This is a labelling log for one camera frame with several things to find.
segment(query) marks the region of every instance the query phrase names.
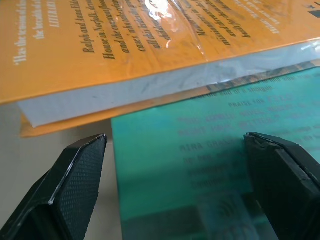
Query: orange book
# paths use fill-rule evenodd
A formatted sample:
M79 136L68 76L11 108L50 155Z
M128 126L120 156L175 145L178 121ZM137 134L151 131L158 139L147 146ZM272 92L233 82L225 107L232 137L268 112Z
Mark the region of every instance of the orange book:
M311 0L1 0L0 104L33 127L319 59Z
M133 112L144 110L147 108L174 103L181 100L198 97L201 95L214 94L222 90L227 90L227 89L231 89L231 88L235 88L235 87L239 87L247 84L256 83L258 81L262 81L266 79L276 78L286 74L291 74L291 73L311 69L314 67L320 67L320 60L316 60L313 62L304 62L298 65L284 67L284 68L276 69L273 71L264 72L261 74L241 77L229 82L211 84L205 87L199 87L189 91L183 91L183 92L167 95L164 97L158 97L158 98L154 98L154 99L150 99L150 100L146 100L138 103L132 103L125 106L116 107L116 108L101 111L101 112L96 112L96 113L79 116L79 117L75 117L67 120L49 123L39 127L32 127L32 125L27 120L27 118L24 115L22 115L20 136L23 138L27 138L27 137L37 137L44 134L50 134L57 131L66 130L66 129L102 121L105 119L110 119L113 117L117 117L119 115L133 113Z

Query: teal book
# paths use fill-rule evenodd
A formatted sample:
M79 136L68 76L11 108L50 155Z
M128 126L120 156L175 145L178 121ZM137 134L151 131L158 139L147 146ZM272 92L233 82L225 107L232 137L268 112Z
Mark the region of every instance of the teal book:
M124 240L276 240L243 136L273 135L320 161L320 68L112 119Z

